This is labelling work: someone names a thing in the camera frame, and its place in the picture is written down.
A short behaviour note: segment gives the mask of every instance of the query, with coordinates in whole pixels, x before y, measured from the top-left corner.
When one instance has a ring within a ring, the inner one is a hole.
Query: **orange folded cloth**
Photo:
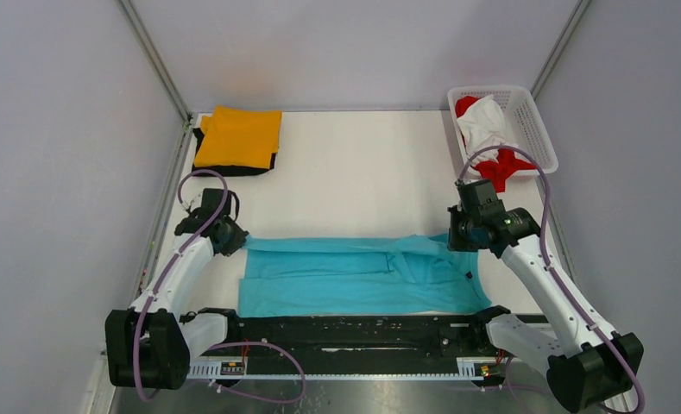
[[[195,154],[195,168],[246,166],[270,169],[279,151],[281,111],[234,110],[216,107],[204,116],[204,138]]]

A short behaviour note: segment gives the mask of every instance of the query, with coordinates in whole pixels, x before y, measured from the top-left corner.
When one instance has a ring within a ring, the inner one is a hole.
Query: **white laundry basket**
[[[531,154],[541,165],[544,173],[553,173],[558,168],[558,159],[553,152],[551,138],[546,133],[544,122],[541,120],[536,103],[533,101],[531,92],[520,86],[490,85],[490,86],[464,86],[453,88],[447,93],[450,101],[450,113],[454,123],[457,141],[462,152],[462,159],[467,162],[469,155],[464,149],[462,133],[457,125],[455,104],[463,97],[486,97],[493,95],[493,99],[500,105],[505,116],[506,139],[518,144],[520,149]],[[479,172],[471,168],[468,172],[471,177],[480,177]],[[513,174],[514,177],[536,176],[536,170],[521,170]]]

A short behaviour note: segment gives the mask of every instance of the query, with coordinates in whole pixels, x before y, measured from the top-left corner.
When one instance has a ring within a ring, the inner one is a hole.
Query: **white cloth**
[[[470,105],[464,114],[457,118],[457,125],[462,132],[468,156],[491,145],[518,147],[505,139],[505,116],[492,95],[487,95]],[[472,160],[472,166],[497,159],[497,150],[486,151]]]

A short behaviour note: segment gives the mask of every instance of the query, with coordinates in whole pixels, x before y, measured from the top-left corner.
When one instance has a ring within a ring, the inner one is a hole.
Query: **white table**
[[[191,139],[181,177],[191,171],[195,147]],[[454,181],[461,167],[446,111],[287,112],[276,168],[227,181],[241,199],[238,222],[255,237],[435,235],[449,228],[446,209],[459,201]],[[220,186],[216,178],[190,179],[183,198]],[[543,205],[533,179],[509,180],[500,197],[509,210],[523,207],[539,220]],[[173,230],[185,216],[175,200],[158,272],[169,258]],[[558,256],[550,235],[547,240]],[[500,260],[490,252],[479,257],[482,286],[494,304],[515,313],[540,313]],[[236,309],[245,265],[243,250],[217,256],[195,283],[184,311]]]

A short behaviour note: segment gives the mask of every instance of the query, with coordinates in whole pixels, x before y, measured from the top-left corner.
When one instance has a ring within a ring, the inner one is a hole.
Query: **gray wall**
[[[645,344],[646,412],[681,412],[681,0],[594,2],[539,109],[579,282]]]
[[[0,413],[78,409],[179,130],[114,2],[0,1]]]
[[[533,86],[576,0],[135,0],[192,110],[439,109]]]

